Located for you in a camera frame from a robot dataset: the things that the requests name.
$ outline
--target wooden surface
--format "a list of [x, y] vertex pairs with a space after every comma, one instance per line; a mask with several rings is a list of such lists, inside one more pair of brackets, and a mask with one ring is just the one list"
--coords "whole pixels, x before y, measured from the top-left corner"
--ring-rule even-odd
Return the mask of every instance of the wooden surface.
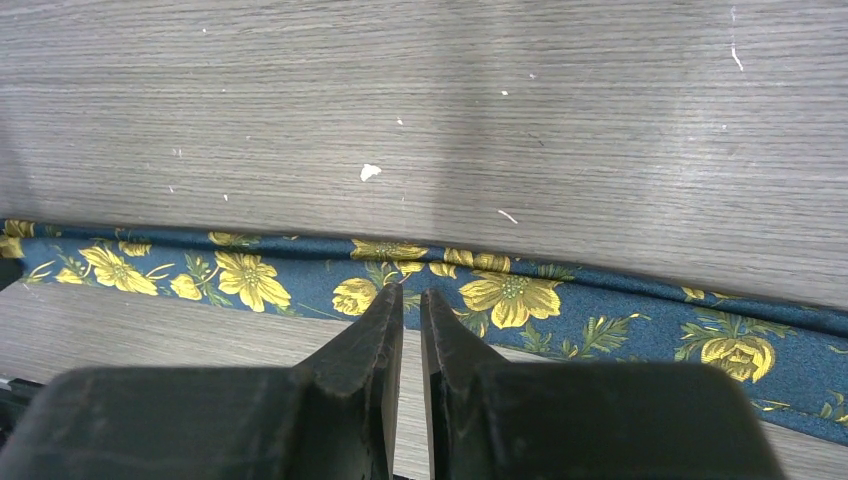
[[[846, 21], [836, 0], [7, 0], [0, 216], [398, 237], [848, 308]], [[0, 296], [0, 370], [312, 345], [161, 299], [92, 318], [68, 288]], [[848, 464], [810, 445], [805, 478]]]

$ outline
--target fabric fold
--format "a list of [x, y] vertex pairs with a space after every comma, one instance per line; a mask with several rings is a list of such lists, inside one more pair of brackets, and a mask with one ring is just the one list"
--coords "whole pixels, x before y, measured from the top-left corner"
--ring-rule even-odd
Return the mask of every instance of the fabric fold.
[[[439, 288], [488, 343], [562, 361], [690, 361], [740, 382], [765, 420], [848, 445], [848, 313], [586, 266], [401, 242], [3, 221], [24, 281], [353, 320], [404, 285]], [[284, 321], [268, 317], [268, 321]]]

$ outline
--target cloth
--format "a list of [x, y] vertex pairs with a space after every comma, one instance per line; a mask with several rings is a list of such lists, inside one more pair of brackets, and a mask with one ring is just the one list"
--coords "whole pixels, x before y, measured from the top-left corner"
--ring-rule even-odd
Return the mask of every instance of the cloth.
[[[3, 221], [28, 283], [352, 321], [383, 285], [444, 293], [486, 342], [565, 361], [688, 361], [726, 371], [764, 420], [848, 445], [848, 313], [580, 265], [407, 243]], [[285, 321], [267, 316], [269, 322]]]

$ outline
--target white mark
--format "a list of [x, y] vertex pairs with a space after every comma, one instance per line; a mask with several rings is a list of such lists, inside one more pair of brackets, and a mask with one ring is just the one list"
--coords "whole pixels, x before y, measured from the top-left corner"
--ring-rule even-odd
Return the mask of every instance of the white mark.
[[739, 65], [739, 71], [744, 72], [745, 67], [742, 66], [742, 62], [740, 62], [739, 57], [736, 56], [736, 42], [730, 44], [730, 54], [733, 55], [733, 59], [736, 60], [736, 65]]
[[511, 221], [512, 223], [514, 223], [514, 224], [518, 225], [518, 220], [516, 220], [516, 219], [512, 218], [512, 215], [510, 215], [510, 214], [508, 214], [508, 213], [504, 212], [503, 210], [498, 210], [498, 213], [500, 213], [500, 214], [501, 214], [501, 215], [503, 215], [504, 217], [508, 218], [508, 219], [509, 219], [509, 221]]
[[376, 165], [366, 163], [362, 166], [362, 171], [359, 172], [359, 178], [364, 182], [365, 180], [368, 180], [369, 178], [381, 173], [382, 171], [382, 168]]

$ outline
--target floral cloth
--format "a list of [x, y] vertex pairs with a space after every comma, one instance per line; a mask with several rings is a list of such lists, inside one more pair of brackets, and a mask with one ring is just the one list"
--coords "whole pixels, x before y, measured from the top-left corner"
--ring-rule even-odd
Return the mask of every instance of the floral cloth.
[[28, 283], [354, 320], [398, 282], [413, 329], [420, 293], [436, 287], [491, 344], [557, 360], [708, 363], [763, 419], [848, 445], [848, 313], [407, 243], [0, 222], [0, 256], [20, 259]]

